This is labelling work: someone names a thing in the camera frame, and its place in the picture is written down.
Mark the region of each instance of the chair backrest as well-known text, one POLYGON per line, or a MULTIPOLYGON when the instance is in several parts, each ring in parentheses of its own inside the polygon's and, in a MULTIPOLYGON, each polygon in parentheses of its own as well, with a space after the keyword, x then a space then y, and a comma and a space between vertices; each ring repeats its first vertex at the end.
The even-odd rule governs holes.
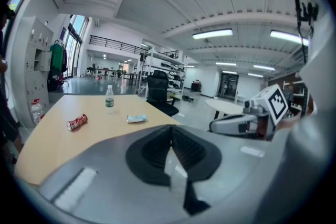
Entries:
POLYGON ((168 78, 163 71, 155 70, 153 75, 147 77, 149 102, 166 102, 168 78))

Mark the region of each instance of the white sticker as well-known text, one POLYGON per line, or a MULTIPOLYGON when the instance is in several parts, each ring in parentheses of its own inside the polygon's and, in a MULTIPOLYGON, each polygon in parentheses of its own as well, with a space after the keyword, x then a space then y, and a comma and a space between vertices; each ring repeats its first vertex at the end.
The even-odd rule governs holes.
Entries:
POLYGON ((263 158, 263 156, 265 155, 264 151, 248 146, 242 146, 240 151, 259 158, 263 158))

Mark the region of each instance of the desk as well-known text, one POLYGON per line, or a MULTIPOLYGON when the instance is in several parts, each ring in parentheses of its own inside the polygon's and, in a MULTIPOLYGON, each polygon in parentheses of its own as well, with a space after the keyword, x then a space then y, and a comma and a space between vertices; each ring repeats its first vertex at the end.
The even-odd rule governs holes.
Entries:
POLYGON ((243 112, 242 106, 222 100, 208 99, 205 100, 205 103, 216 110, 214 120, 218 118, 219 112, 223 112, 224 115, 240 114, 243 112))
POLYGON ((65 95, 33 130, 20 153, 15 175, 40 185, 59 166, 102 140, 162 124, 180 124, 137 95, 115 95, 114 114, 105 109, 105 96, 65 95), (66 122, 82 113, 88 122, 69 131, 66 122), (127 115, 146 114, 143 123, 128 124, 127 115))
MULTIPOLYGON (((112 72, 112 73, 113 72, 118 72, 117 70, 106 70, 106 69, 97 69, 96 68, 96 78, 98 78, 98 71, 101 71, 102 73, 107 71, 108 72, 108 77, 107 77, 108 80, 110 80, 110 72, 112 72)), ((115 81, 116 77, 117 77, 117 74, 114 74, 113 81, 115 81)))

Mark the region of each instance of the white round table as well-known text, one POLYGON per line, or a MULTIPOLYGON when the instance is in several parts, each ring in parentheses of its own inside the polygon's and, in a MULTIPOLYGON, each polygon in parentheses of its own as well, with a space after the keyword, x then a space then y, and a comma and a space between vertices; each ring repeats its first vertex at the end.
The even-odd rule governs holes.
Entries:
POLYGON ((242 106, 225 102, 222 100, 208 99, 205 100, 205 103, 216 110, 214 120, 218 118, 220 112, 223 112, 224 115, 241 114, 243 112, 242 106))

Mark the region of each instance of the ceiling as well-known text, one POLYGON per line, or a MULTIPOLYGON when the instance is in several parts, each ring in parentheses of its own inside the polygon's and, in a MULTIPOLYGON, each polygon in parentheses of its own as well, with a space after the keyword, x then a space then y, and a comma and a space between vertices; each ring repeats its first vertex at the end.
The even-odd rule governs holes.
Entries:
MULTIPOLYGON (((297 71, 300 45, 270 37, 271 30, 297 34, 294 0, 55 0, 63 13, 110 20, 169 44, 205 65, 235 62, 240 73, 253 64, 275 67, 267 78, 297 71), (192 35, 231 28, 233 36, 194 40, 192 35)), ((302 25, 307 36, 308 25, 302 25)))
POLYGON ((135 58, 130 58, 130 57, 125 57, 123 55, 116 55, 116 54, 108 54, 106 52, 100 52, 100 51, 96 51, 96 50, 88 50, 88 54, 90 56, 93 57, 97 57, 97 58, 101 58, 103 59, 103 56, 106 55, 106 58, 108 60, 112 60, 112 61, 119 61, 120 63, 124 63, 124 61, 128 61, 128 60, 132 60, 128 63, 135 63, 138 62, 138 59, 135 58))

